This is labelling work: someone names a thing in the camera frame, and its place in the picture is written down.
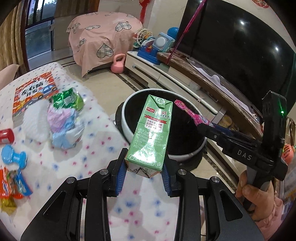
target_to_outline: television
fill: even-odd
[[[188,0],[177,40],[201,0]],[[296,101],[296,57],[269,25],[221,0],[208,0],[185,34],[178,50],[224,77],[262,112],[269,90]]]

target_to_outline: marble countertop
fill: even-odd
[[[166,62],[169,55],[170,53],[158,53],[157,58],[162,62]],[[263,134],[260,124],[215,84],[196,71],[187,61],[184,61],[177,55],[173,55],[168,65],[192,79],[203,89],[212,94],[230,112],[234,122],[241,129],[243,128],[244,131],[250,132],[256,139],[262,137]]]

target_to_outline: floral tablecloth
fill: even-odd
[[[123,147],[128,147],[92,92],[72,80],[58,63],[33,70],[0,91],[0,130],[13,126],[15,89],[48,71],[52,72],[59,90],[75,87],[79,91],[85,103],[81,117],[86,127],[77,146],[66,151],[53,148],[49,140],[36,143],[26,138],[21,126],[13,129],[13,147],[17,152],[25,151],[28,155],[27,166],[22,173],[33,191],[31,196],[16,200],[17,210],[11,216],[0,213],[1,221],[17,240],[20,240],[31,220],[67,177],[90,177],[96,171],[106,168],[111,160],[117,159]],[[112,241],[172,241],[176,229],[178,200],[167,196],[160,174],[148,179],[127,172],[121,194],[117,198],[108,199]],[[80,240],[83,238],[82,217]]]

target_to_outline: carton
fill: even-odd
[[[126,155],[128,170],[153,177],[163,168],[173,102],[149,95]]]

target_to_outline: kettlebell handle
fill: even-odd
[[[121,58],[121,57],[122,57],[121,61],[124,62],[125,59],[126,59],[126,55],[124,53],[120,53],[120,54],[115,55],[114,58],[113,58],[113,62],[116,63],[117,59]]]

